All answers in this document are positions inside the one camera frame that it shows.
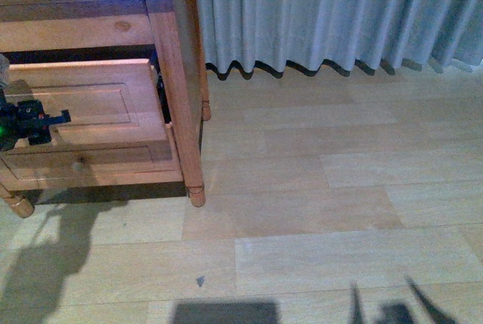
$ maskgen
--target drawer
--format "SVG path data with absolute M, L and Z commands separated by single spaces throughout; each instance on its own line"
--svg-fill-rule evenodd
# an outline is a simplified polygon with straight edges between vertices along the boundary
M 152 44 L 143 1 L 0 6 L 0 52 Z
M 148 147 L 8 154 L 2 160 L 18 180 L 155 170 L 155 161 Z
M 147 59 L 12 65 L 7 100 L 38 99 L 52 116 L 68 109 L 70 123 L 51 127 L 52 142 L 16 151 L 90 144 L 168 141 L 156 82 Z

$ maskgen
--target black device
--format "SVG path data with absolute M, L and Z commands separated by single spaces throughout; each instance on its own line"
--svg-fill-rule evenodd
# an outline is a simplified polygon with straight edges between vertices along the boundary
M 30 145 L 49 143 L 52 140 L 49 126 L 70 121 L 68 110 L 50 117 L 39 100 L 20 101 L 17 105 L 8 103 L 0 86 L 0 151 L 13 149 L 23 138 Z

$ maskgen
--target small debris on floor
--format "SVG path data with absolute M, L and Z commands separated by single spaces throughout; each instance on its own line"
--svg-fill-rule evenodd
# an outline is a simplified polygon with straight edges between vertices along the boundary
M 201 288 L 203 284 L 205 283 L 205 277 L 200 276 L 199 278 L 196 279 L 196 282 L 198 283 L 198 286 Z

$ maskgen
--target curtain fold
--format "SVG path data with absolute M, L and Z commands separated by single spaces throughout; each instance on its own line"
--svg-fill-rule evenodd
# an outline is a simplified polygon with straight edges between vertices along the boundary
M 483 59 L 483 0 L 198 0 L 206 61 L 225 73 L 261 61 L 281 72 L 287 60 L 346 70 L 382 59 L 442 66 Z

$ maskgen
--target wooden nightstand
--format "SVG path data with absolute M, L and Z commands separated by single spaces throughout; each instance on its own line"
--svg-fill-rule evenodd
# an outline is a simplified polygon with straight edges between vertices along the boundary
M 72 117 L 51 143 L 19 140 L 0 155 L 0 197 L 18 215 L 32 206 L 14 192 L 53 187 L 184 181 L 192 204 L 205 203 L 196 0 L 0 0 L 0 53 L 12 62 L 9 102 Z

